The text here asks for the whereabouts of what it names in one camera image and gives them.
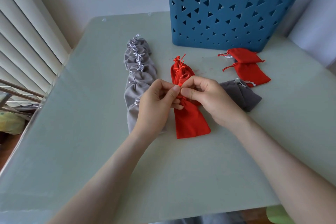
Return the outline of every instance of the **blue plastic basket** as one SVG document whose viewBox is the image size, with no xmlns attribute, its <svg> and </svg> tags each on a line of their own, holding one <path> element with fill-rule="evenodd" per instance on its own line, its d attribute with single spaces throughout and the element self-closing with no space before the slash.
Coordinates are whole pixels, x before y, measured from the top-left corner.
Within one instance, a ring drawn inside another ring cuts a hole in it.
<svg viewBox="0 0 336 224">
<path fill-rule="evenodd" d="M 175 45 L 260 52 L 295 0 L 169 0 Z"/>
</svg>

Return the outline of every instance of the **gray drawstring pouch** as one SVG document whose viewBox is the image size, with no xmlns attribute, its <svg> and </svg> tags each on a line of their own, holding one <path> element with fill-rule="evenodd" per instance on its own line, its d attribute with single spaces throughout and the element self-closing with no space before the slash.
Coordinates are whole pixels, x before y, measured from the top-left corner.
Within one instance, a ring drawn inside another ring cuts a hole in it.
<svg viewBox="0 0 336 224">
<path fill-rule="evenodd" d="M 230 98 L 245 112 L 252 111 L 252 109 L 262 100 L 262 97 L 255 94 L 241 79 L 237 78 L 235 80 L 222 82 L 220 85 Z"/>
<path fill-rule="evenodd" d="M 127 106 L 128 132 L 131 133 L 138 119 L 140 97 L 157 79 L 157 70 L 149 55 L 152 53 L 145 39 L 136 35 L 128 41 L 124 64 L 130 71 L 124 99 Z"/>
</svg>

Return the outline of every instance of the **hand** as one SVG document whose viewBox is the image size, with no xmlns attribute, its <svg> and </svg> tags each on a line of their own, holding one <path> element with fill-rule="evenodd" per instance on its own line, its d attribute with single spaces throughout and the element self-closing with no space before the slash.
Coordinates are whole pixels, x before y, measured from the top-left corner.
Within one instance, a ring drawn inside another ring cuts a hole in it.
<svg viewBox="0 0 336 224">
<path fill-rule="evenodd" d="M 170 108 L 181 110 L 176 99 L 180 87 L 157 79 L 140 98 L 139 115 L 132 133 L 154 140 L 166 124 Z"/>
<path fill-rule="evenodd" d="M 181 86 L 181 95 L 200 102 L 215 122 L 228 129 L 246 116 L 215 80 L 192 76 Z"/>
</svg>

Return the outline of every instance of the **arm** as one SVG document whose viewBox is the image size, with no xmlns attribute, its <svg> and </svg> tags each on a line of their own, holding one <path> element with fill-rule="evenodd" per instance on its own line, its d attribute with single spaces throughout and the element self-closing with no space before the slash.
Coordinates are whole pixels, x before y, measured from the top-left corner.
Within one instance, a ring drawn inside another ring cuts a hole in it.
<svg viewBox="0 0 336 224">
<path fill-rule="evenodd" d="M 192 76 L 181 94 L 199 101 L 237 137 L 296 224 L 336 222 L 336 188 L 273 140 L 216 81 Z"/>
<path fill-rule="evenodd" d="M 176 99 L 179 91 L 179 86 L 162 80 L 156 80 L 149 87 L 141 97 L 139 116 L 132 133 L 87 184 L 49 221 L 50 224 L 101 223 L 106 218 L 106 205 L 108 212 L 114 213 L 135 166 L 165 125 L 170 108 L 183 108 Z"/>
</svg>

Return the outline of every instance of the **red fabric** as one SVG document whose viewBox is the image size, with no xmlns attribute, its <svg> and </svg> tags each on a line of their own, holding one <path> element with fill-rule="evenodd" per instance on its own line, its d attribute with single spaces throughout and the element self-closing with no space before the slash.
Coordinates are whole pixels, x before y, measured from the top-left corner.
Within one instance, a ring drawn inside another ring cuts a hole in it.
<svg viewBox="0 0 336 224">
<path fill-rule="evenodd" d="M 180 56 L 174 59 L 175 63 L 170 68 L 170 75 L 174 84 L 182 86 L 195 73 L 189 66 L 184 64 L 184 60 L 180 61 L 179 59 Z M 180 105 L 184 106 L 182 110 L 174 109 L 177 139 L 209 134 L 211 130 L 202 113 L 197 108 L 197 105 L 200 105 L 200 103 L 192 103 L 181 95 L 177 98 L 181 100 Z"/>
<path fill-rule="evenodd" d="M 257 52 L 251 52 L 245 48 L 232 48 L 227 50 L 227 53 L 218 54 L 218 56 L 232 56 L 239 63 L 258 63 L 265 61 L 258 57 Z"/>
<path fill-rule="evenodd" d="M 266 74 L 264 74 L 264 72 L 258 67 L 256 63 L 249 63 L 249 64 L 243 63 L 242 64 L 242 63 L 236 62 L 236 63 L 233 63 L 233 65 L 229 67 L 234 67 L 234 69 L 237 72 L 237 75 L 243 81 L 253 82 L 256 86 L 264 84 L 271 80 Z M 247 86 L 252 88 L 253 84 L 247 83 Z"/>
</svg>

